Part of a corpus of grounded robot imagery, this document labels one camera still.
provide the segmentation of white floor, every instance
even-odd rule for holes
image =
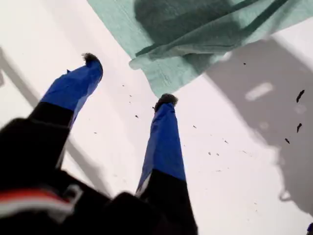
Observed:
[[[238,49],[175,93],[201,235],[302,235],[313,222],[312,27]],[[76,120],[64,168],[111,196],[134,192],[157,98],[87,1],[0,1],[0,125],[26,117],[87,51],[104,79]]]

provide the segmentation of green towel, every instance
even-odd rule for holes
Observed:
[[[160,97],[226,52],[313,16],[313,0],[88,0]]]

